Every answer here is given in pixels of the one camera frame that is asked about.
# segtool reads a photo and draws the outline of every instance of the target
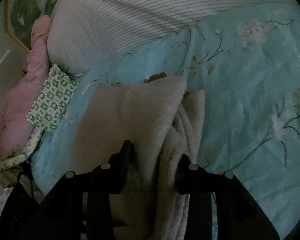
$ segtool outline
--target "pink fabric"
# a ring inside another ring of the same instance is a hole
[[[0,110],[0,160],[22,150],[34,129],[26,116],[49,71],[47,39],[51,24],[48,16],[42,16],[34,23],[28,73],[7,93]]]

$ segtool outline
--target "green square pattern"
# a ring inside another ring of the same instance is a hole
[[[77,87],[77,81],[70,80],[57,65],[53,65],[26,120],[46,131],[54,132]]]

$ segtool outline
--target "white striped fabric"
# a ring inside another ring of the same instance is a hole
[[[81,74],[123,49],[247,3],[295,0],[59,0],[48,39],[52,63]]]

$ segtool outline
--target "green checkered cloth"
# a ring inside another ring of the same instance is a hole
[[[70,80],[57,65],[53,65],[26,120],[46,131],[54,132],[77,87],[77,81]]]

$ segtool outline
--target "silver bolt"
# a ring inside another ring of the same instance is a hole
[[[197,164],[191,163],[191,164],[189,165],[189,169],[190,169],[191,171],[196,171],[196,170],[198,169],[198,165],[197,165]]]
[[[67,171],[66,174],[65,174],[65,177],[67,179],[71,179],[71,178],[73,178],[73,176],[74,176],[74,172],[73,171]]]
[[[233,174],[232,172],[227,171],[227,172],[225,173],[225,176],[226,176],[226,178],[228,178],[228,179],[232,179],[232,178],[234,177],[234,174]]]
[[[101,164],[101,169],[103,170],[107,170],[110,168],[110,164],[109,163],[104,163],[104,164]]]

